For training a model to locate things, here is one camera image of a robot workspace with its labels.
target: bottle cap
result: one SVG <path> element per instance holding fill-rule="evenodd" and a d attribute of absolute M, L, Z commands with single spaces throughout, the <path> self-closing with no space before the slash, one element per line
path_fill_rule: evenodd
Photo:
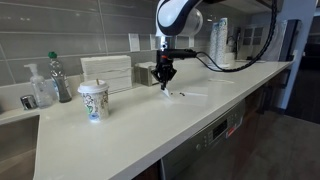
<path fill-rule="evenodd" d="M 96 80 L 86 81 L 80 84 L 78 88 L 79 93 L 100 93 L 107 91 L 109 86 L 105 81 L 98 80 L 99 85 Z"/>
<path fill-rule="evenodd" d="M 49 56 L 49 58 L 51 58 L 51 59 L 52 59 L 52 58 L 57 58 L 57 57 L 58 57 L 57 53 L 55 53 L 54 51 L 49 52 L 48 56 Z"/>

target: white container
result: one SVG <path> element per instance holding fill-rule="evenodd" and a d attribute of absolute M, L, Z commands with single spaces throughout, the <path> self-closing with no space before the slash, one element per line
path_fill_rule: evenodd
<path fill-rule="evenodd" d="M 210 36 L 209 55 L 215 62 L 217 59 L 218 31 L 219 31 L 219 23 L 213 23 L 211 36 Z M 213 69 L 217 69 L 217 67 L 211 62 L 211 60 L 209 58 L 208 58 L 208 66 Z"/>
<path fill-rule="evenodd" d="M 30 68 L 32 77 L 30 78 L 31 86 L 40 109 L 47 108 L 52 105 L 53 100 L 49 94 L 49 89 L 43 76 L 38 74 L 37 64 L 27 64 L 24 67 Z"/>
<path fill-rule="evenodd" d="M 81 94 L 90 121 L 99 122 L 109 116 L 108 103 L 109 86 L 105 81 L 86 81 L 80 84 Z"/>
<path fill-rule="evenodd" d="M 216 63 L 222 68 L 229 67 L 229 65 L 225 62 L 227 36 L 228 36 L 228 19 L 221 18 L 221 20 L 219 21 Z"/>

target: wall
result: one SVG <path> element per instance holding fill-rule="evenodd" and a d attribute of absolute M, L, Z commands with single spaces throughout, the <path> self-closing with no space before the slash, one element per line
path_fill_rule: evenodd
<path fill-rule="evenodd" d="M 304 51 L 305 44 L 308 39 L 310 27 L 312 24 L 314 12 L 316 9 L 317 0 L 285 0 L 283 4 L 282 11 L 278 14 L 278 21 L 288 20 L 288 19 L 299 19 L 302 22 L 301 30 L 298 34 L 296 46 L 297 50 L 296 61 L 291 67 L 291 75 L 288 82 L 288 86 L 285 91 L 282 92 L 282 97 L 279 101 L 279 108 L 286 109 L 291 91 L 293 88 L 294 81 L 299 70 L 300 61 L 302 58 L 302 53 Z M 270 14 L 257 14 L 251 17 L 251 23 L 266 23 L 270 22 Z"/>
<path fill-rule="evenodd" d="M 81 73 L 80 58 L 127 54 L 132 62 L 155 61 L 149 34 L 155 34 L 157 0 L 0 0 L 0 86 L 29 81 L 23 65 L 37 63 L 49 78 L 47 53 L 56 51 L 67 74 Z M 200 5 L 204 19 L 246 15 L 223 5 Z M 195 36 L 195 50 L 206 50 L 211 23 Z M 129 52 L 128 33 L 138 33 L 142 51 Z M 178 47 L 188 47 L 179 37 Z"/>

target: kitchen counter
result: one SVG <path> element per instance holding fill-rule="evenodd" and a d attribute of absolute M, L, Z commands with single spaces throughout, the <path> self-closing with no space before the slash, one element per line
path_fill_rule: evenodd
<path fill-rule="evenodd" d="M 40 115 L 36 180 L 132 179 L 290 64 L 215 73 L 196 60 L 175 62 L 170 98 L 159 85 L 112 94 L 106 121 L 88 121 L 76 96 L 43 110 L 5 112 L 0 124 Z"/>

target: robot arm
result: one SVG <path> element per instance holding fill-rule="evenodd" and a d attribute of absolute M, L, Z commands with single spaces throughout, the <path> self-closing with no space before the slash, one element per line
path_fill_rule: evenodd
<path fill-rule="evenodd" d="M 221 0 L 204 0 L 206 3 Z M 157 51 L 157 65 L 153 76 L 166 88 L 177 70 L 173 68 L 174 58 L 195 58 L 197 53 L 191 49 L 176 49 L 176 36 L 193 36 L 203 24 L 202 14 L 195 9 L 202 0 L 160 0 L 156 14 L 156 36 L 160 37 L 160 49 Z"/>

